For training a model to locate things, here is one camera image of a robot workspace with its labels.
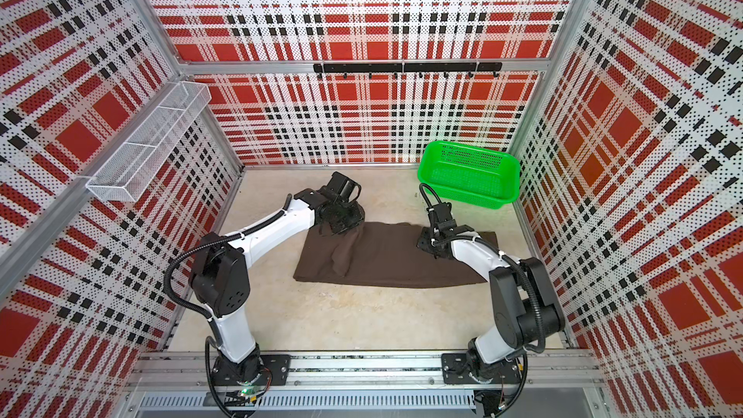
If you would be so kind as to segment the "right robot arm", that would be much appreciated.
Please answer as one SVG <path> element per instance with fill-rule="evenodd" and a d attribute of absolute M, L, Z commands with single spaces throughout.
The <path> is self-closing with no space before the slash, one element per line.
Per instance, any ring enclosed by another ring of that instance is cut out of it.
<path fill-rule="evenodd" d="M 464 372 L 481 383 L 528 353 L 542 353 L 547 339 L 562 331 L 565 316 L 545 263 L 516 259 L 470 226 L 459 226 L 452 204 L 426 207 L 430 224 L 418 248 L 467 265 L 490 285 L 493 327 L 470 341 Z"/>

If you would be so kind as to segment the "brown trousers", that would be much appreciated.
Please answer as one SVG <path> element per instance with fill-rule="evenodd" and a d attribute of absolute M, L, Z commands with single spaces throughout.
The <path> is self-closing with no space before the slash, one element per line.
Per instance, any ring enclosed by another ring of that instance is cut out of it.
<path fill-rule="evenodd" d="M 325 226 L 308 232 L 293 274 L 300 283 L 376 288 L 452 288 L 486 278 L 456 259 L 435 257 L 417 247 L 419 224 L 365 222 L 343 234 Z"/>

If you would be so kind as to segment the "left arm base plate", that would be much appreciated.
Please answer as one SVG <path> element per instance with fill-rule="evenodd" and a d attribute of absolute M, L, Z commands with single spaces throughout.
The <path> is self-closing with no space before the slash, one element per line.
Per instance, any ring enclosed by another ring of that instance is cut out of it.
<path fill-rule="evenodd" d="M 208 369 L 216 386 L 283 386 L 288 377 L 290 356 L 286 354 L 251 354 L 241 362 L 232 362 L 221 353 Z"/>

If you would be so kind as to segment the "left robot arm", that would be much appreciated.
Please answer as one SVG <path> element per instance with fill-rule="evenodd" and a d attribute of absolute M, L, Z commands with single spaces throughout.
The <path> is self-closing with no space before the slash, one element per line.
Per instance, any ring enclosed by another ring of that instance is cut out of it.
<path fill-rule="evenodd" d="M 251 293 L 250 269 L 288 238 L 316 226 L 333 235 L 364 222 L 362 187 L 340 172 L 318 190 L 288 195 L 274 214 L 227 236 L 210 233 L 200 242 L 189 284 L 205 311 L 218 350 L 218 383 L 251 383 L 265 370 L 244 306 Z"/>

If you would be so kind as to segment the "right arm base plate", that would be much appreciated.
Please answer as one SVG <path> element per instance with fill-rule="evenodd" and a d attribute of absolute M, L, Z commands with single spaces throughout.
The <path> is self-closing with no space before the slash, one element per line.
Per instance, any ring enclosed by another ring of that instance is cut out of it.
<path fill-rule="evenodd" d="M 443 379 L 446 384 L 517 384 L 520 382 L 520 364 L 501 360 L 487 364 L 475 350 L 441 355 Z"/>

